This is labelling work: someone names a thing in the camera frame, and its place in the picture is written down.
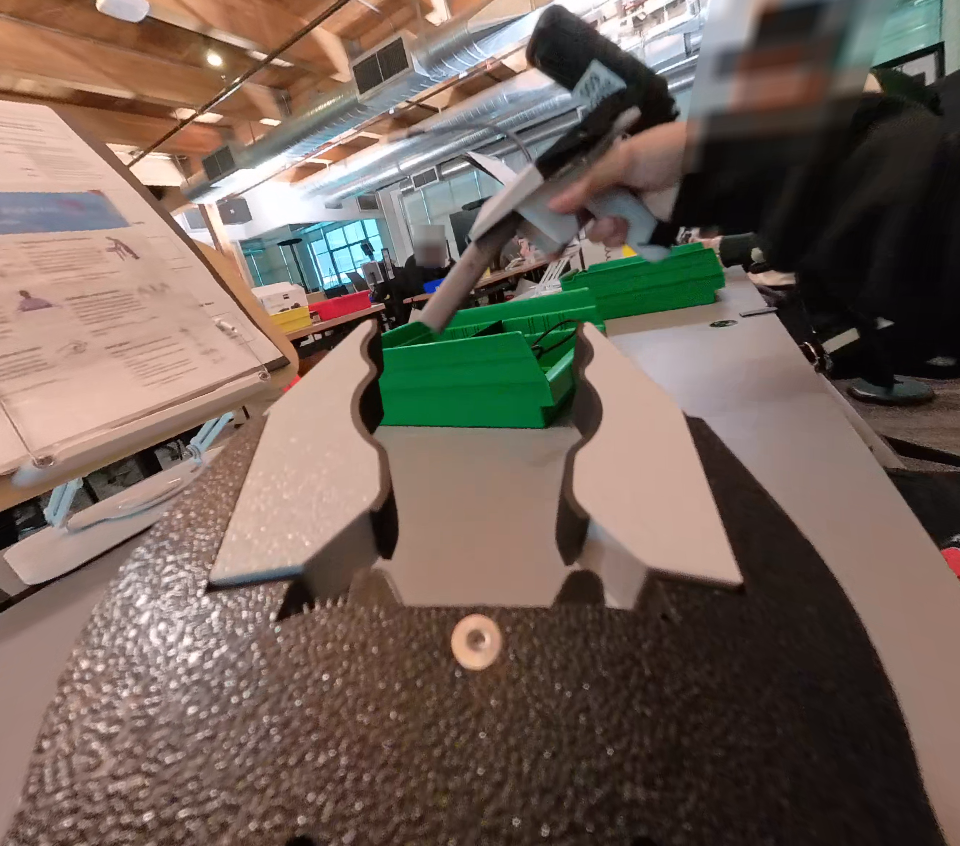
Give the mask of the person's black jacket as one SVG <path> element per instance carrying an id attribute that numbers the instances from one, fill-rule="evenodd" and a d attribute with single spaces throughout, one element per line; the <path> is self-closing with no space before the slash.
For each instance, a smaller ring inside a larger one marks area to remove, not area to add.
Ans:
<path id="1" fill-rule="evenodd" d="M 958 101 L 891 67 L 870 71 L 846 132 L 765 222 L 769 257 L 858 326 L 896 372 L 958 377 Z"/>

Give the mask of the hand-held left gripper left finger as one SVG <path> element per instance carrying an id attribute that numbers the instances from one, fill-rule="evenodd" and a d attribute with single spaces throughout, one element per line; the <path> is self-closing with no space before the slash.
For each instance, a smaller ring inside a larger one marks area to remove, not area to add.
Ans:
<path id="1" fill-rule="evenodd" d="M 266 416 L 208 576 L 210 588 L 298 582 L 338 598 L 397 547 L 378 326 L 358 325 Z"/>

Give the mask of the green plastic bin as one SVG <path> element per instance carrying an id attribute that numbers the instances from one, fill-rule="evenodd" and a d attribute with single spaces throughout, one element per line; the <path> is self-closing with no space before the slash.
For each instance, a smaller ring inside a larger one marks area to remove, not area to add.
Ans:
<path id="1" fill-rule="evenodd" d="M 726 285 L 717 254 L 700 243 L 673 247 L 665 258 L 634 255 L 561 276 L 564 292 L 590 292 L 603 321 L 713 304 Z"/>
<path id="2" fill-rule="evenodd" d="M 386 426 L 544 429 L 575 392 L 577 330 L 605 324 L 593 305 L 495 314 L 435 335 L 420 323 L 381 335 Z"/>

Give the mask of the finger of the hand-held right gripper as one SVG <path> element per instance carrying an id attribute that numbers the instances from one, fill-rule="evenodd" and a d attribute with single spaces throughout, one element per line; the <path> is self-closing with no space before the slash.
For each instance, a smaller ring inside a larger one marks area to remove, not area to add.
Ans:
<path id="1" fill-rule="evenodd" d="M 552 201 L 552 197 L 524 197 L 515 207 L 520 216 L 517 238 L 542 256 L 563 253 L 581 228 L 574 214 L 556 211 Z"/>
<path id="2" fill-rule="evenodd" d="M 556 194 L 556 183 L 546 180 L 534 165 L 517 174 L 481 208 L 469 233 L 472 245 L 505 245 L 517 236 L 536 245 L 556 245 L 545 218 Z"/>

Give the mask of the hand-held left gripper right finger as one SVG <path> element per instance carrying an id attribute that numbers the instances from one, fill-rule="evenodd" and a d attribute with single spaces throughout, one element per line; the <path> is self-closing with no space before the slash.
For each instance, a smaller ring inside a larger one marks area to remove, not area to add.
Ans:
<path id="1" fill-rule="evenodd" d="M 573 375 L 579 439 L 563 461 L 555 532 L 563 585 L 594 586 L 622 611 L 658 579 L 742 590 L 683 409 L 593 324 L 577 329 Z"/>

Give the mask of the red plastic bin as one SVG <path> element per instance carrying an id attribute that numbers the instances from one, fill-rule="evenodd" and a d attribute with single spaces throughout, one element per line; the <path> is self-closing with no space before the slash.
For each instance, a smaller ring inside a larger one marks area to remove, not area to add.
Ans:
<path id="1" fill-rule="evenodd" d="M 311 301 L 308 304 L 308 309 L 312 322 L 332 323 L 335 320 L 364 312 L 371 306 L 371 292 L 364 290 L 345 293 L 334 298 Z"/>

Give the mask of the silver ceiling air duct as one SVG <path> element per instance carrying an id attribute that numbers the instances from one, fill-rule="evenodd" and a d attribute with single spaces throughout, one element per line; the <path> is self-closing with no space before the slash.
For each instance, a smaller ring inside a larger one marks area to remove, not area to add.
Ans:
<path id="1" fill-rule="evenodd" d="M 452 20 L 430 36 L 413 39 L 404 46 L 406 67 L 387 84 L 363 93 L 349 82 L 321 95 L 305 113 L 283 121 L 257 141 L 216 150 L 209 158 L 217 163 L 204 163 L 180 191 L 190 203 L 207 204 L 253 188 L 346 132 L 363 128 L 369 120 L 527 40 L 544 11 Z"/>

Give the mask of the person's right hand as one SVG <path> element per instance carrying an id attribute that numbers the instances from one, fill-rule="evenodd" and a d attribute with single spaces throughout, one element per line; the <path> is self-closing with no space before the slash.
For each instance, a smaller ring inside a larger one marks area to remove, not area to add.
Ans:
<path id="1" fill-rule="evenodd" d="M 626 245 L 629 223 L 618 215 L 599 217 L 592 203 L 611 189 L 627 189 L 659 221 L 671 218 L 683 179 L 687 124 L 681 121 L 620 139 L 583 175 L 554 197 L 560 215 L 584 213 L 586 235 L 609 248 Z"/>

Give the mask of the metal air vent box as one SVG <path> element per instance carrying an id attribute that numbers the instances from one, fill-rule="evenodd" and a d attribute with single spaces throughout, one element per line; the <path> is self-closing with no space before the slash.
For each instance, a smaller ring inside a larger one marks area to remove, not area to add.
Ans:
<path id="1" fill-rule="evenodd" d="M 357 99 L 369 101 L 386 87 L 413 73 L 416 70 L 416 44 L 414 36 L 399 32 L 350 60 Z"/>

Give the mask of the person's dark shoe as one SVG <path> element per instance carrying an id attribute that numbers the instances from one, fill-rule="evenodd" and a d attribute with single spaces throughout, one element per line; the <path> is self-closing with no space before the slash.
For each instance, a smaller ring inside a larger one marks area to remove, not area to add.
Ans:
<path id="1" fill-rule="evenodd" d="M 930 384 L 906 376 L 896 376 L 888 386 L 858 378 L 847 384 L 846 392 L 859 402 L 884 407 L 921 406 L 936 397 Z"/>

